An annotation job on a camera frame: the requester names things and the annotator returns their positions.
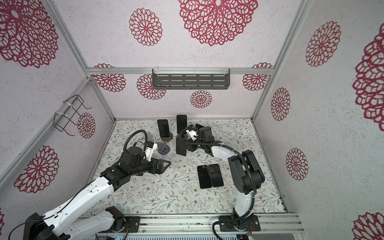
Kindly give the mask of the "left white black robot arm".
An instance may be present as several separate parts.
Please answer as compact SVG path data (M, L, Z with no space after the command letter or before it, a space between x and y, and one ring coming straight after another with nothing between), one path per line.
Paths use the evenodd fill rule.
M125 215L116 207L76 223L85 211L128 183L132 176L145 173L160 175L171 165L163 159L148 160L149 152L138 147L124 150L119 160L81 189L74 197L43 215L34 213L26 219L25 240L80 240L100 231L123 231Z

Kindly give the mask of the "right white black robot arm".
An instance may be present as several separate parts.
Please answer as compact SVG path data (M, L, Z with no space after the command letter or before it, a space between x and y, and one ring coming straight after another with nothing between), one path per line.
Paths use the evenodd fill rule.
M249 217L255 205L257 190L265 182L265 175L251 150L239 152L215 139L211 127L190 125L180 131L188 151L203 149L208 155L227 161L236 189L239 191L234 207L234 221Z

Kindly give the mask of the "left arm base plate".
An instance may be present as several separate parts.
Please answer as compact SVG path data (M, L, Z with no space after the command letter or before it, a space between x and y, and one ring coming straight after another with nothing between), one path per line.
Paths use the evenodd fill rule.
M138 232L141 217L125 216L116 207L106 208L106 211L112 214L114 219L112 226L108 229L109 232L114 232L114 233L121 233L121 232L137 233Z

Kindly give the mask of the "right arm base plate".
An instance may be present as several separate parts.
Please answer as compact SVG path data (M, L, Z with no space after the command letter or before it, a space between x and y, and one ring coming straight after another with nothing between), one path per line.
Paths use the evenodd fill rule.
M220 230L221 232L259 232L261 225L258 216L251 214L242 220L220 224Z

